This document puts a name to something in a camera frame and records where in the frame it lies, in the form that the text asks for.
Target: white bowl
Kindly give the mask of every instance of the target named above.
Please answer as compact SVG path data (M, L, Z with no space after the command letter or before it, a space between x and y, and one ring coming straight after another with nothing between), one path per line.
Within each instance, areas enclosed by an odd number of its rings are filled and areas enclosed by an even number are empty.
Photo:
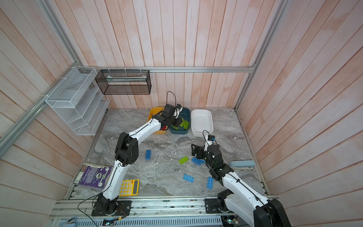
M212 113L209 110L195 109L192 110L191 116L192 133L195 136L203 137L203 130L210 134L213 132Z

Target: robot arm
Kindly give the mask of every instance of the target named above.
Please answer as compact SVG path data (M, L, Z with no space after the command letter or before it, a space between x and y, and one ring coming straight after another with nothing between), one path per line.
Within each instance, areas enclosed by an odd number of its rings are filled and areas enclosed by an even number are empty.
M227 189L218 194L214 209L217 213L233 211L251 227L291 227L281 203L269 200L246 184L223 162L215 137L206 135L204 147L192 144L192 155L205 160L213 179Z
M106 184L106 190L101 193L94 206L92 216L115 215L117 211L117 198L122 181L130 165L139 157L139 144L152 133L166 126L179 127L182 119L179 113L182 106L165 105L165 108L152 116L143 126L130 133L121 133L115 149L115 164L111 172L111 179Z

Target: green lego block in bowl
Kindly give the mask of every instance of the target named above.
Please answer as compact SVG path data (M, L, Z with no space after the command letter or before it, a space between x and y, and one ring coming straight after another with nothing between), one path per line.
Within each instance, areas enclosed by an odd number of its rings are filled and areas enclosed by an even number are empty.
M182 165L183 163L185 163L188 160L189 160L189 158L187 156L185 156L184 158L179 159L179 163Z

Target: green lego brick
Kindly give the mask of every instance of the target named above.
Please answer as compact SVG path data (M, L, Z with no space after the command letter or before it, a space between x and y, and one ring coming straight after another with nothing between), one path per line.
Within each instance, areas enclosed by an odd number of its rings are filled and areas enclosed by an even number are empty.
M183 121L183 128L187 130L189 128L189 121Z
M189 158L187 156L185 156L184 158L179 159L179 163L182 165L183 163L185 163L188 160L189 160Z
M175 130L178 130L179 129L179 127L175 127L174 125L170 125L170 127L172 127Z

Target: mounting plate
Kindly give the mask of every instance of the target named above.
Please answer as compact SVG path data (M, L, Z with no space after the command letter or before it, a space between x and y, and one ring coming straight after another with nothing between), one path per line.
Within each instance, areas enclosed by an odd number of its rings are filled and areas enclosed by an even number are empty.
M125 215L128 216L128 215L130 215L131 201L130 200L117 201L117 209L118 209L118 211L116 212L116 214L114 214L112 216L125 216ZM97 208L97 203L95 203L95 206L94 206L94 208L92 210L91 215L93 217L106 216L105 213L99 212L99 209Z
M204 203L207 214L220 213L217 199L205 199Z

